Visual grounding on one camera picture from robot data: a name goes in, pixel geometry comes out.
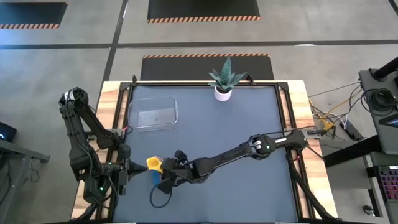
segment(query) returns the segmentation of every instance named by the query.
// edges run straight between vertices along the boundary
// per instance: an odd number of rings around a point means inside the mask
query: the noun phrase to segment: black rubber mat
[[[256,0],[149,0],[148,22],[255,21]]]
[[[67,2],[0,3],[0,29],[56,29]]]
[[[211,80],[212,68],[220,73],[227,57],[232,71],[247,72],[255,80],[274,80],[268,54],[146,55],[141,80]]]

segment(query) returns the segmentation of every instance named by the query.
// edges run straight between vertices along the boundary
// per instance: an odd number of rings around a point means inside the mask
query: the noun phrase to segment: warning stripe
[[[148,19],[148,23],[165,22],[219,22],[219,21],[259,21],[260,16],[205,16]]]
[[[145,58],[169,58],[169,57],[249,57],[249,56],[265,56],[266,53],[251,53],[251,54],[183,54],[183,55],[145,55]]]
[[[60,24],[0,24],[0,29],[58,29]]]

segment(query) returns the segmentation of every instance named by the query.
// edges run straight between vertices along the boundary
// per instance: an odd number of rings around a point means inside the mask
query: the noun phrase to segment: succulent
[[[209,86],[218,87],[224,91],[232,90],[234,86],[238,84],[239,81],[243,78],[246,72],[239,75],[235,75],[235,73],[231,72],[232,72],[231,59],[228,57],[226,59],[226,62],[224,63],[221,75],[218,75],[215,69],[213,69],[213,72],[209,72],[211,77],[213,77],[213,79],[215,80],[215,82],[209,83]]]

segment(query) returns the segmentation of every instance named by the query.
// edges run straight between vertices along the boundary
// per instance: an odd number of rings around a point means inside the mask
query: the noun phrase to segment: table leg
[[[342,162],[366,156],[371,152],[382,152],[379,136],[377,135],[325,156],[325,166],[328,168]]]

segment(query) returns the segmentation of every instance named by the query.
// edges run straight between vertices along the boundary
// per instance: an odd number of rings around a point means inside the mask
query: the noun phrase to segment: clear plastic container
[[[133,100],[129,122],[138,131],[158,131],[177,126],[177,100],[174,97]]]

